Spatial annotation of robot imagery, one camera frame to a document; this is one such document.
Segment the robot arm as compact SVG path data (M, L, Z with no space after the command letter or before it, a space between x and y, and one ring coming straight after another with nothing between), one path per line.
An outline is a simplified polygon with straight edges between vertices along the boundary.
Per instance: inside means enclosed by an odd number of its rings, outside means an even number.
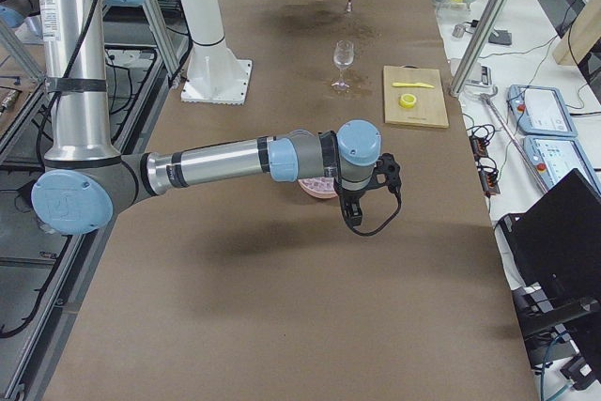
M392 154L378 155L380 133L365 120L317 136L298 130L168 155L122 155L110 131L102 3L141 6L145 1L147 6L150 0L39 0L50 102L39 126L37 152L49 115L53 128L44 173L31 194L43 222L61 234L85 234L169 189L261 173L278 182L333 177L342 218L359 236L375 235L398 214L399 164ZM236 59L227 47L218 1L180 2L187 9L192 42L184 100L244 103L253 63ZM357 230L361 197L382 187L396 199L396 210L374 231Z

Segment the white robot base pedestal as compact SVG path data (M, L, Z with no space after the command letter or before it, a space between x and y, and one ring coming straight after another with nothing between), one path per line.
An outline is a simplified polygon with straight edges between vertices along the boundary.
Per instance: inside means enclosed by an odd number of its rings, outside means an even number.
M180 1L193 44L181 99L243 104L253 62L236 58L228 48L218 0Z

